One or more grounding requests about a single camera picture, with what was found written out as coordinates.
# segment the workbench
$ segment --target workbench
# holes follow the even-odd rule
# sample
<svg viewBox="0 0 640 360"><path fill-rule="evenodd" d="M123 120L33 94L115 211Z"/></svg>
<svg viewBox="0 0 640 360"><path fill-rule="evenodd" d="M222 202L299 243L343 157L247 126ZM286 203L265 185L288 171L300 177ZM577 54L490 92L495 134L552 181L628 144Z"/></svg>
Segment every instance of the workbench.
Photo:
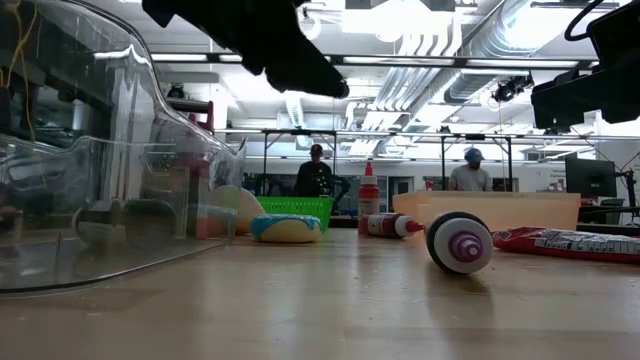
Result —
<svg viewBox="0 0 640 360"><path fill-rule="evenodd" d="M496 251L444 275L424 241L331 229L223 246L0 302L8 359L637 359L640 268Z"/></svg>

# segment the clear plastic container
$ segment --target clear plastic container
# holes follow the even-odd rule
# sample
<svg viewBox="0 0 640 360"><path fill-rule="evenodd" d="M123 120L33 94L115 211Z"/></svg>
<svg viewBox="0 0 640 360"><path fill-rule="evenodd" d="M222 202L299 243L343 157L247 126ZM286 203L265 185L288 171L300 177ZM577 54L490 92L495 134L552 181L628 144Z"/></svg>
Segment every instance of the clear plastic container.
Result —
<svg viewBox="0 0 640 360"><path fill-rule="evenodd" d="M244 144L167 105L131 26L74 2L0 0L0 70L0 292L233 239Z"/></svg>

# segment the computer monitor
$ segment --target computer monitor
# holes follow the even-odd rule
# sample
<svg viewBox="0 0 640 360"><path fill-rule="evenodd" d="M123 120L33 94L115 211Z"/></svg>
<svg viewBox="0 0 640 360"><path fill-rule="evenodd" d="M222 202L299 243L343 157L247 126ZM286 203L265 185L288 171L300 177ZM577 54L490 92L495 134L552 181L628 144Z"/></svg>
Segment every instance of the computer monitor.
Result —
<svg viewBox="0 0 640 360"><path fill-rule="evenodd" d="M584 197L618 196L613 162L566 158L564 164L568 193L582 194Z"/></svg>

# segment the black shirt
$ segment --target black shirt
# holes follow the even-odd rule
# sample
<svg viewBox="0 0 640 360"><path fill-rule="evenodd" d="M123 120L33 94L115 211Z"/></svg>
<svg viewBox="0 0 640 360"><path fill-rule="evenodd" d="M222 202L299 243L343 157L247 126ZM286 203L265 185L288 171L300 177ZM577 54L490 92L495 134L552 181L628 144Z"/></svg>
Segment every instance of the black shirt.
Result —
<svg viewBox="0 0 640 360"><path fill-rule="evenodd" d="M331 168L323 163L307 161L300 165L298 178L296 179L296 195L302 197L318 197L328 195L330 185Z"/></svg>

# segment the green plastic basket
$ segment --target green plastic basket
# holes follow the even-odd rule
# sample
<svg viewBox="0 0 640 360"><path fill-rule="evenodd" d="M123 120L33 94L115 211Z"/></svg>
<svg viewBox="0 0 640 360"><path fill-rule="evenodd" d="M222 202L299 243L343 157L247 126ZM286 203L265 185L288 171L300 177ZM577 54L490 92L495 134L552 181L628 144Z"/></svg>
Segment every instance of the green plastic basket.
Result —
<svg viewBox="0 0 640 360"><path fill-rule="evenodd" d="M333 199L258 196L267 214L309 215L320 219L322 231L329 227Z"/></svg>

